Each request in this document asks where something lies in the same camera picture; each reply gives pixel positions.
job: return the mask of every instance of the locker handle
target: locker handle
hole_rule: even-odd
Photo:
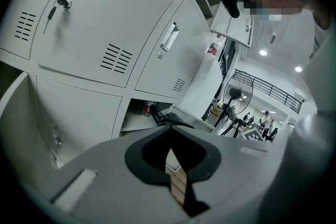
[[[179,27],[179,25],[176,22],[173,22],[172,25],[169,27],[167,34],[164,36],[160,47],[168,52],[172,47],[180,30],[181,28]]]

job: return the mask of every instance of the ceiling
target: ceiling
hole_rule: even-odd
[[[303,10],[296,15],[285,15],[281,21],[267,21],[256,17],[251,48],[246,57],[270,65],[291,77],[298,77],[295,67],[304,68],[313,50],[314,21],[312,13]],[[261,56],[260,50],[268,52]]]

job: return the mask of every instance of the locker door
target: locker door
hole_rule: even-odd
[[[110,140],[121,97],[96,93],[37,77],[37,94],[48,135],[63,162]]]
[[[174,0],[71,0],[44,32],[42,15],[32,60],[74,76],[125,87],[146,40]]]
[[[11,0],[0,28],[0,48],[29,59],[34,32],[49,0]]]
[[[135,89],[181,98],[203,59],[208,38],[193,3],[185,0],[152,51]]]

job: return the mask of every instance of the black railing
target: black railing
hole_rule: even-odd
[[[252,85],[254,89],[262,91],[265,94],[275,98],[276,100],[280,101],[284,105],[288,106],[296,113],[299,114],[302,102],[295,99],[293,96],[289,95],[285,91],[282,91],[278,87],[266,82],[265,80],[259,79],[247,73],[241,72],[240,70],[235,70],[234,79],[244,82],[246,84]]]

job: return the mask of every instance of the tripod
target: tripod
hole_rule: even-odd
[[[238,135],[238,132],[239,132],[239,128],[240,128],[240,126],[242,124],[241,122],[242,122],[241,119],[235,119],[233,121],[233,123],[231,123],[231,125],[221,134],[221,136],[226,135],[233,128],[233,126],[238,123],[238,126],[237,126],[237,129],[235,131],[235,134],[233,135],[233,138],[236,138],[237,135]]]

